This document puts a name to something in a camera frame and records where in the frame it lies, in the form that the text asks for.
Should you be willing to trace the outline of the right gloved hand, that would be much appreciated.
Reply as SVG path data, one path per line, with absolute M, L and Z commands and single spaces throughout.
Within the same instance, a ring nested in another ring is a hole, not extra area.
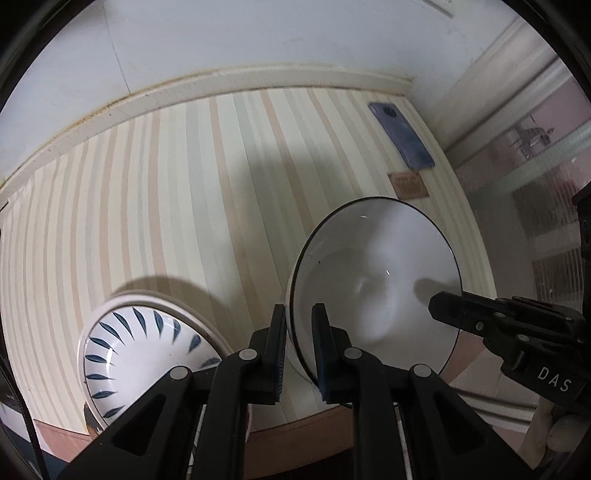
M 581 416 L 568 413 L 540 397 L 518 453 L 534 469 L 553 454 L 574 453 L 589 428 L 588 414 Z

